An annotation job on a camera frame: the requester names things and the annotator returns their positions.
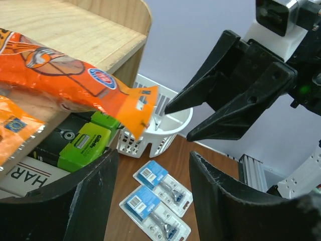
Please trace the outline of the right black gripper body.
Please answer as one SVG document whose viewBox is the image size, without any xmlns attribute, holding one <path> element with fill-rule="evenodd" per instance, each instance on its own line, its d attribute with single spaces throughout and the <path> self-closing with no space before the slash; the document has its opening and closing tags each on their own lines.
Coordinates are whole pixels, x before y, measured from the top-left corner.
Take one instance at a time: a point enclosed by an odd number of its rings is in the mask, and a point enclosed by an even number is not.
<svg viewBox="0 0 321 241">
<path fill-rule="evenodd" d="M 233 119 L 255 121 L 292 87 L 297 71 L 258 42 L 246 45 L 233 71 L 239 91 L 233 98 Z"/>
</svg>

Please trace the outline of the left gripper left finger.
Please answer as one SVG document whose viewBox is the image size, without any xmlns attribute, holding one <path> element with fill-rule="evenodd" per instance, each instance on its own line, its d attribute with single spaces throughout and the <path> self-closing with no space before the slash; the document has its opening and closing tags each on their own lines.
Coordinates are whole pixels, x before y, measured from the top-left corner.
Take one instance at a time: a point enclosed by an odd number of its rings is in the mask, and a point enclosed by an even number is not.
<svg viewBox="0 0 321 241">
<path fill-rule="evenodd" d="M 118 152 L 25 197 L 1 200 L 1 240 L 103 240 L 116 182 Z"/>
</svg>

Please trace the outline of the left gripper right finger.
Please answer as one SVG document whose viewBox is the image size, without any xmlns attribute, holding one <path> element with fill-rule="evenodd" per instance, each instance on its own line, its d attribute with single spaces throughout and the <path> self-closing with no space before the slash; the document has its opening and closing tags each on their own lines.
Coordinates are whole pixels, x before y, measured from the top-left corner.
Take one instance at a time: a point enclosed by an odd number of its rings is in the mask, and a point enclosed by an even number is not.
<svg viewBox="0 0 321 241">
<path fill-rule="evenodd" d="M 200 240 L 320 240 L 320 194 L 285 199 L 253 189 L 189 157 Z"/>
</svg>

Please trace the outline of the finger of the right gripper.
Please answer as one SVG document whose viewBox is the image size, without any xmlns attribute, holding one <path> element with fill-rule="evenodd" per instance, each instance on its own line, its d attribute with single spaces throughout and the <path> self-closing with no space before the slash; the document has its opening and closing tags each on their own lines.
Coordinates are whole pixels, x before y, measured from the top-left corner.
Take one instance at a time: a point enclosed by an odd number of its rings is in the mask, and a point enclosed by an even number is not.
<svg viewBox="0 0 321 241">
<path fill-rule="evenodd" d="M 187 135 L 188 141 L 239 140 L 279 96 L 288 91 L 297 71 L 273 62 L 244 93 L 237 95 Z"/>
<path fill-rule="evenodd" d="M 240 39 L 233 31 L 224 30 L 192 80 L 167 104 L 165 113 L 174 113 L 206 102 L 218 80 L 217 75 L 229 75 L 240 60 L 242 51 L 237 47 Z"/>
</svg>

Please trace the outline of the white Harry's razor box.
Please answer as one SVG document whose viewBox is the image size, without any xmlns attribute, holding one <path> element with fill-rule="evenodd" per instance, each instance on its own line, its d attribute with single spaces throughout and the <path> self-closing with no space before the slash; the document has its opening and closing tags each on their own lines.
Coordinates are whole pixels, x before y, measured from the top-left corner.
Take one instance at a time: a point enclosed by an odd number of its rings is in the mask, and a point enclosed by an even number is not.
<svg viewBox="0 0 321 241">
<path fill-rule="evenodd" d="M 1 199 L 24 197 L 28 192 L 53 183 L 69 174 L 58 167 L 25 157 L 1 179 Z"/>
</svg>

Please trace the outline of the blue razor blister pack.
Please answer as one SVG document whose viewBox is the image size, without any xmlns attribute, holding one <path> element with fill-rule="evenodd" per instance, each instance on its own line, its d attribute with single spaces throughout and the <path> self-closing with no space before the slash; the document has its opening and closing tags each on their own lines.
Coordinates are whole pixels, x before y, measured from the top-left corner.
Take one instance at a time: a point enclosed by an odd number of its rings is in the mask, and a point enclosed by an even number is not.
<svg viewBox="0 0 321 241">
<path fill-rule="evenodd" d="M 150 189 L 140 185 L 119 207 L 151 240 L 187 240 L 191 228 Z"/>
<path fill-rule="evenodd" d="M 133 178 L 149 188 L 178 217 L 183 217 L 193 202 L 191 191 L 155 160 L 144 164 Z"/>
</svg>

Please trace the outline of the black green razor box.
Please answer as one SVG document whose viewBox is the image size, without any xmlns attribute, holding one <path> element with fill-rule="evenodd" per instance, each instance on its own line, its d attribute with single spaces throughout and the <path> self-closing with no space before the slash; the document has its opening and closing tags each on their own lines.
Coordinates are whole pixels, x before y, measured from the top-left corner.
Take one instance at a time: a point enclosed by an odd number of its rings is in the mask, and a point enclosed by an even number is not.
<svg viewBox="0 0 321 241">
<path fill-rule="evenodd" d="M 28 156 L 75 172 L 104 153 L 119 126 L 100 111 L 71 113 Z"/>
</svg>

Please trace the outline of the orange razor bag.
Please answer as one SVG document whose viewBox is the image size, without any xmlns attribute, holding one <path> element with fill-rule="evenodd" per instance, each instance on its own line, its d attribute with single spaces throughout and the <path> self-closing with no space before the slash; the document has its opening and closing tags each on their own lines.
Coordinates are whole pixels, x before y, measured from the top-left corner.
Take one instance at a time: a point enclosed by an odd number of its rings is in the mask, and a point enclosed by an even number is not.
<svg viewBox="0 0 321 241">
<path fill-rule="evenodd" d="M 149 126 L 158 91 L 130 88 L 106 71 L 6 29 L 1 29 L 1 84 L 45 94 L 72 112 L 104 112 L 136 139 Z"/>
<path fill-rule="evenodd" d="M 5 163 L 15 159 L 45 125 L 9 98 L 1 96 L 1 172 L 5 170 Z"/>
</svg>

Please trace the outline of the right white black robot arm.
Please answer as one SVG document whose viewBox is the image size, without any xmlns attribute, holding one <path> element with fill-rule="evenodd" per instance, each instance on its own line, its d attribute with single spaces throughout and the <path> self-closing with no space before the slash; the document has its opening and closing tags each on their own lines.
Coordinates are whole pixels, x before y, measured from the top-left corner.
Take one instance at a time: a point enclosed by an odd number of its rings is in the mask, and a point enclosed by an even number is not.
<svg viewBox="0 0 321 241">
<path fill-rule="evenodd" d="M 194 109 L 190 142 L 259 159 L 295 197 L 320 183 L 320 1 L 188 1 L 195 41 L 167 114 Z"/>
</svg>

